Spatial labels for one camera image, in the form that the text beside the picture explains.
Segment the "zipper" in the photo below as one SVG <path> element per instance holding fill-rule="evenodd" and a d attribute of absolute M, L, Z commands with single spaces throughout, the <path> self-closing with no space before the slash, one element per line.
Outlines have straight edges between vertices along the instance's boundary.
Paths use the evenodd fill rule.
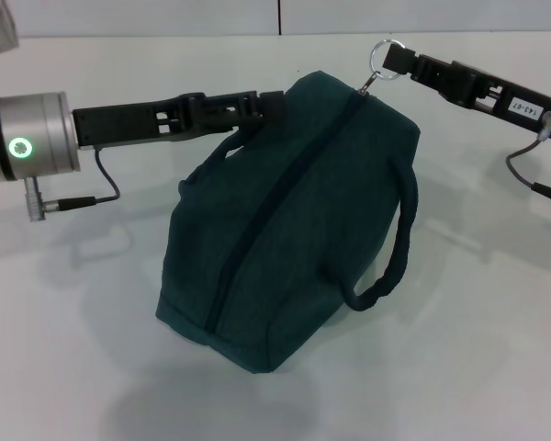
<path fill-rule="evenodd" d="M 366 96 L 352 94 L 337 118 L 304 148 L 302 153 L 292 161 L 269 191 L 220 270 L 217 294 L 212 302 L 204 325 L 206 331 L 210 333 L 216 332 L 220 315 L 231 290 L 232 281 L 255 240 L 264 230 L 267 222 L 274 216 L 279 206 L 300 178 L 319 159 L 325 147 L 334 139 L 343 126 L 353 118 L 365 101 Z"/>

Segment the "cable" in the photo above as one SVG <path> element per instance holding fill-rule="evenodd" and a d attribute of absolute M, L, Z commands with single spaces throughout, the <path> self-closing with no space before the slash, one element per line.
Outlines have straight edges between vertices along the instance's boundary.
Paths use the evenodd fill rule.
<path fill-rule="evenodd" d="M 112 180 L 112 177 L 108 174 L 108 172 L 105 170 L 104 166 L 102 165 L 102 162 L 100 161 L 100 151 L 102 150 L 102 147 L 94 146 L 94 159 L 96 159 L 96 165 L 98 166 L 98 169 L 102 173 L 102 175 L 107 179 L 108 183 L 112 186 L 114 189 L 114 196 L 108 196 L 105 198 L 97 198 L 96 204 L 101 204 L 103 202 L 110 202 L 111 200 L 117 200 L 120 198 L 120 190 L 118 189 L 117 184 Z"/>
<path fill-rule="evenodd" d="M 527 187 L 532 188 L 533 184 L 526 179 L 524 179 L 520 173 L 516 171 L 514 166 L 512 165 L 511 159 L 516 158 L 517 156 L 520 156 L 522 154 L 530 152 L 532 149 L 534 149 L 536 146 L 538 146 L 541 143 L 540 140 L 536 140 L 528 147 L 524 147 L 523 149 L 519 150 L 518 152 L 514 152 L 506 156 L 506 165 L 508 166 L 508 169 L 511 171 L 511 173 L 516 177 L 519 181 L 521 181 L 523 184 L 525 184 Z"/>

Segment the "green indicator light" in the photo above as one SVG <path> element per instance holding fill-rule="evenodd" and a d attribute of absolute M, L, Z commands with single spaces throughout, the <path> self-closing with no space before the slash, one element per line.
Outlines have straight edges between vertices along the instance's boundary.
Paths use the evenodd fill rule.
<path fill-rule="evenodd" d="M 15 138 L 8 144 L 8 150 L 15 158 L 28 158 L 33 152 L 33 144 L 25 138 Z"/>

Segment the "teal bag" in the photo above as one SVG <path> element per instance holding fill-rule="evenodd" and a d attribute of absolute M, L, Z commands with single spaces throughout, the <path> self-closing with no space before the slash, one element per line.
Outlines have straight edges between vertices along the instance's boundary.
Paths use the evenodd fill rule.
<path fill-rule="evenodd" d="M 418 203 L 412 121 L 322 72 L 286 103 L 284 121 L 238 130 L 180 183 L 163 262 L 157 317 L 251 372 L 280 366 L 343 302 L 363 311 L 396 287 Z M 356 296 L 398 204 L 388 267 Z"/>

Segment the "keyring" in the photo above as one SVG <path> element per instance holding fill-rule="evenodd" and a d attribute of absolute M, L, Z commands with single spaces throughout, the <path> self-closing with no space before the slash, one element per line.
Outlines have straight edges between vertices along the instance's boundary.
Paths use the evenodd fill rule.
<path fill-rule="evenodd" d="M 369 57 L 369 65 L 371 66 L 372 72 L 376 74 L 376 78 L 379 78 L 380 80 L 391 81 L 401 77 L 402 74 L 394 73 L 393 75 L 382 75 L 382 73 L 378 69 L 376 69 L 376 66 L 374 65 L 374 57 L 376 56 L 376 51 L 386 43 L 397 44 L 402 49 L 406 49 L 406 46 L 404 46 L 398 40 L 392 40 L 392 39 L 381 40 L 376 46 L 374 46 L 374 49 L 371 51 L 371 57 Z"/>

